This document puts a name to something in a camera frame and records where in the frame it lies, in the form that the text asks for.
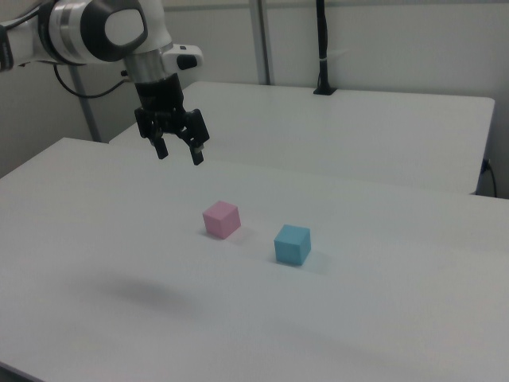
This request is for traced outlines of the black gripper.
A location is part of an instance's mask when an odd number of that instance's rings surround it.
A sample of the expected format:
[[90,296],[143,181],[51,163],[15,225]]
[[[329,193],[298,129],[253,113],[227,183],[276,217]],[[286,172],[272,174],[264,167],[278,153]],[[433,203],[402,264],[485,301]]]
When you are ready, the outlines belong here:
[[186,111],[184,95],[177,74],[151,83],[135,84],[141,106],[135,110],[140,135],[149,139],[159,159],[168,156],[163,134],[183,136],[192,161],[198,166],[204,161],[202,150],[210,139],[199,109]]

